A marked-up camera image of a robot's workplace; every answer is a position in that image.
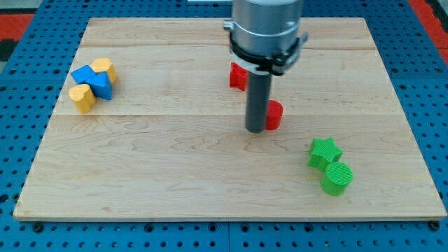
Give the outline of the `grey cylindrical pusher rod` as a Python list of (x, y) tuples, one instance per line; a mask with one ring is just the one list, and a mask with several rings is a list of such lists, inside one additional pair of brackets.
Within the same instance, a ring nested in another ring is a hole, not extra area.
[(272, 76), (248, 73), (245, 127), (249, 132), (265, 130)]

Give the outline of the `black clamp ring mount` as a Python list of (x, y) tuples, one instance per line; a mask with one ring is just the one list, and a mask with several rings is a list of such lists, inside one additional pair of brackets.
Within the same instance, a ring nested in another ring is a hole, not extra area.
[(259, 75), (283, 75), (300, 57), (308, 33), (298, 35), (300, 22), (251, 23), (224, 21), (229, 32), (233, 60), (245, 70)]

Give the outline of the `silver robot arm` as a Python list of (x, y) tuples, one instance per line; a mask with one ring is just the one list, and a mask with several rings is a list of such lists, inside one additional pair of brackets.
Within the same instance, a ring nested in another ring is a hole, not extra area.
[(299, 59), (308, 33), (298, 35), (304, 0), (234, 0), (223, 22), (230, 53), (248, 71), (245, 127), (265, 130), (273, 76), (282, 76)]

